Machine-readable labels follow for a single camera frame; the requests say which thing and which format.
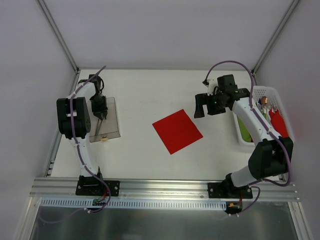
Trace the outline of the red paper napkin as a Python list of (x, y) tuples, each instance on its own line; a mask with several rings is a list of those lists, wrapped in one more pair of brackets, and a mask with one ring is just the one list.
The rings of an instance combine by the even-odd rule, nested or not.
[(154, 122), (152, 126), (171, 155), (203, 138), (184, 109)]

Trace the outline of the silver knife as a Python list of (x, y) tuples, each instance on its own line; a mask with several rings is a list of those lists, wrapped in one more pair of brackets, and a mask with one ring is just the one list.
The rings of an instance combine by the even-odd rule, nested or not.
[(103, 120), (103, 122), (102, 122), (102, 125), (101, 125), (101, 128), (100, 128), (100, 130), (99, 130), (98, 135), (101, 135), (101, 134), (104, 134), (104, 133), (105, 133), (104, 125), (105, 125), (105, 123), (106, 123), (106, 119), (101, 119), (101, 120)]

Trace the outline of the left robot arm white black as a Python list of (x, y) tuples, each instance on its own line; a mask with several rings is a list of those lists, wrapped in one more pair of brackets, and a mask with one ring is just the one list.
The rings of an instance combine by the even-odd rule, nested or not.
[(99, 121), (107, 118), (107, 98), (102, 95), (104, 81), (96, 73), (79, 81), (75, 91), (56, 101), (59, 132), (68, 139), (80, 166), (79, 188), (87, 188), (93, 195), (104, 191), (100, 167), (90, 147), (91, 118), (88, 104)]

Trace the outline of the silver spoon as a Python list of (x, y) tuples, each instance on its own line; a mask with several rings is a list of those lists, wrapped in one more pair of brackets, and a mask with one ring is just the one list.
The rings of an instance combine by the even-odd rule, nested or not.
[(101, 119), (97, 120), (97, 125), (96, 125), (96, 129), (95, 129), (95, 134), (94, 134), (95, 136), (97, 136), (99, 134), (102, 123), (103, 123), (103, 120), (101, 120)]

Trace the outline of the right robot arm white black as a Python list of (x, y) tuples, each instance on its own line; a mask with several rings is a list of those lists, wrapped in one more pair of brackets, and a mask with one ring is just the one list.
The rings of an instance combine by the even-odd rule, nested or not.
[(217, 84), (205, 79), (206, 93), (195, 95), (194, 118), (223, 114), (230, 109), (244, 124), (254, 142), (254, 150), (248, 164), (225, 176), (216, 186), (209, 187), (208, 194), (218, 198), (240, 198), (253, 184), (269, 181), (270, 177), (291, 174), (291, 157), (294, 143), (282, 136), (264, 118), (253, 103), (253, 91), (238, 88), (232, 74), (217, 78)]

